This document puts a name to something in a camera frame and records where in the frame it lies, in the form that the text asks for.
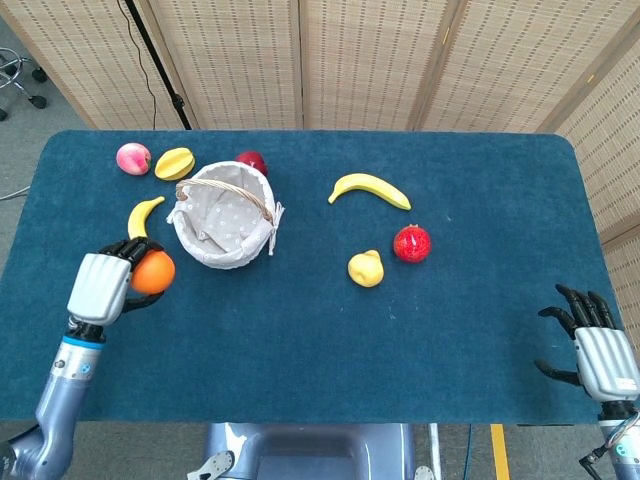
metal pole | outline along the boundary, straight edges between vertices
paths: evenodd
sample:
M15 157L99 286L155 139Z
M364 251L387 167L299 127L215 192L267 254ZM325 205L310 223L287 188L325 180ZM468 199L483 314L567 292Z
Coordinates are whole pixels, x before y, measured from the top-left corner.
M440 437L438 436L438 424L429 424L429 444L431 447L431 469L436 480L442 480L442 466L440 463Z
M155 64L156 69L158 70L158 73L160 74L160 78L162 78L162 83L164 83L164 86L167 89L167 93L171 98L171 103L173 104L173 108L175 108L176 111L178 112L178 116L180 117L180 120L182 121L182 125L184 126L185 130L191 130L191 124L189 123L189 119L185 115L184 109L183 109L184 100L173 89L173 85L171 85L171 81L167 76L167 72L164 69L164 66L162 65L162 61L160 60L160 57L158 56L158 52L156 51L156 48L153 46L151 37L149 37L149 32L147 31L147 27L144 26L144 22L140 17L140 12L138 12L138 8L136 7L133 0L125 0L125 4L129 9L129 13L131 13L131 18L133 18L133 21L136 24L138 31L140 32L140 36L142 37L142 40L144 40L144 44L147 46L149 55L151 55L151 59L153 60L153 63Z

toy fruit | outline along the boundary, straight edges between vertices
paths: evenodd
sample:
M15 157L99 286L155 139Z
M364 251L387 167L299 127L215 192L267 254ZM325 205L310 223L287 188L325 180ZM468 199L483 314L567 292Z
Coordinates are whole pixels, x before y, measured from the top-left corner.
M130 175L144 175L151 166L151 153L139 143L125 143L116 153L116 163Z
M164 202L164 197L157 197L153 200L140 202L138 205L133 207L133 210L131 210L131 213L129 214L129 223L127 225L127 231L129 232L130 239L148 236L144 224L147 221L147 217L151 213L151 210L156 208L156 206L160 205L162 202Z
M376 250L354 255L349 260L347 269L351 280L363 287L375 287L384 277L380 254Z
M352 173L340 178L333 187L329 203L335 202L336 198L351 190L365 190L383 198L395 207L411 210L409 199L404 193L381 178L367 173Z
M156 177L172 181L185 177L196 164L191 150L185 147L174 148L162 154L156 163Z
M171 285L176 266L164 251L151 250L140 261L131 276L131 288L136 292L153 295Z
M241 162L249 165L250 167L257 169L265 177L269 173L267 164L264 163L264 158L262 158L262 155L260 154L260 152L253 152L253 151L243 152L236 157L236 162Z
M431 237L424 228L409 225L396 234L393 239L393 251L405 262L421 262L431 251Z

robot finger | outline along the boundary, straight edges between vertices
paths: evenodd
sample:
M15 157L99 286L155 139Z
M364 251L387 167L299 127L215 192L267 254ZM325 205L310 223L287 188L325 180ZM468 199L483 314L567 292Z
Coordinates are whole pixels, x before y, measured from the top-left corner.
M576 387L582 386L582 382L580 382L580 377L576 372L569 372L567 370L558 370L557 368L553 368L544 360L538 358L534 360L536 367L547 377L558 380L559 382L568 383L569 385L574 385Z
M149 305L153 305L164 295L164 292L156 293L153 295L147 295L141 298L127 298L122 306L122 313L127 313L132 310L138 310L139 308L145 308Z
M573 313L573 318L575 319L578 327L592 327L594 326L591 323L591 319L589 315L585 311L582 302L580 301L580 297L575 292L575 290L570 289L569 287L565 287L564 285L556 285L556 290L560 292L564 298L569 302L569 306L571 307L571 313Z
M136 237L129 240L120 249L118 256L133 263L140 255L144 257L147 251L147 239L145 237Z
M609 311L609 306L607 305L605 299L595 292L589 292L588 295L591 301L595 304L596 309L598 310L598 316L600 317L602 324L606 328L612 328L616 330L615 323L613 322L613 316Z
M156 251L164 251L164 247L162 245L160 245L158 242L156 242L155 240L151 240L150 238L147 239L147 244L149 245L149 248L151 250L156 250Z
M540 310L538 315L541 317L556 317L564 331L567 332L569 337L571 337L571 340L576 339L575 329L578 328L578 325L576 325L576 322L571 318L571 315L563 309L558 307L547 307Z
M111 245L107 245L106 247L102 247L98 250L98 253L102 255L116 255L122 247L127 244L128 240L120 240L119 242L113 243Z
M604 324L600 320L600 315L598 315L598 311L596 310L596 306L591 299L582 292L576 292L576 295L580 297L580 302L582 302L582 306L587 312L591 324L596 327L604 327Z

red apple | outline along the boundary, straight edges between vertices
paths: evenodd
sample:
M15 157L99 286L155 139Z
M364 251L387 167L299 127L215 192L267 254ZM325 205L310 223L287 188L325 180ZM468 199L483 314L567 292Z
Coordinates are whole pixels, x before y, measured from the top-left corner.
M264 159L262 158L260 152L243 152L236 157L236 162L244 163L246 165L249 165L250 167L257 169L265 177L269 173L267 164L264 163Z
M393 239L393 251L405 262L421 262L431 251L431 238L424 228L409 225L396 234Z

wicker basket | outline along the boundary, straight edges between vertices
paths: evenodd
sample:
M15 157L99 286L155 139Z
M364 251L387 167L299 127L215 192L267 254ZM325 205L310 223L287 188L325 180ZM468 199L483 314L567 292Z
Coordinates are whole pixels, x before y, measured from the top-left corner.
M269 242L273 255L284 207L267 178L240 162L207 165L176 185L167 218L185 250L211 268L231 269L256 258Z

